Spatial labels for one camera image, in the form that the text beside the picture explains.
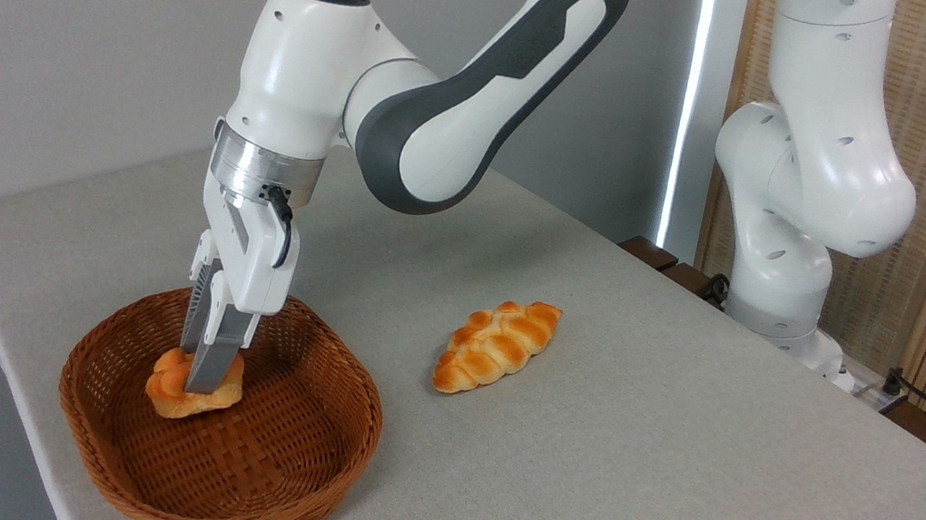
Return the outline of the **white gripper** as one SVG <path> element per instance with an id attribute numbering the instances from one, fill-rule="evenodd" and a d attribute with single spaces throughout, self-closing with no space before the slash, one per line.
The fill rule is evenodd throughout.
<path id="1" fill-rule="evenodd" d="M 221 189 L 204 184 L 209 226 L 191 262 L 182 329 L 181 348 L 193 358 L 184 391 L 201 396 L 221 386 L 241 348 L 251 344 L 261 320 L 254 313 L 282 309 L 300 251 L 286 201 L 234 202 Z"/>

